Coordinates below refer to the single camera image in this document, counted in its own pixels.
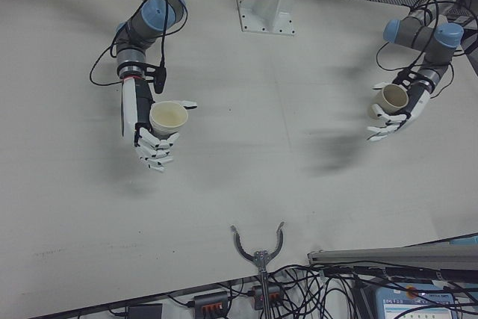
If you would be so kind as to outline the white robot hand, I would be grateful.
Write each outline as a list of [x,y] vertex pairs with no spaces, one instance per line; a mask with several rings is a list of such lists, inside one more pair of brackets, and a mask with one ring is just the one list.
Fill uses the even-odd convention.
[[179,130],[197,103],[185,100],[156,102],[150,86],[137,76],[122,82],[122,136],[137,157],[151,170],[163,172],[173,160],[171,154]]
[[378,93],[368,108],[368,114],[372,119],[380,120],[381,125],[367,127],[370,142],[384,140],[411,125],[430,100],[429,91],[421,83],[406,90],[398,84],[382,82],[373,89]]

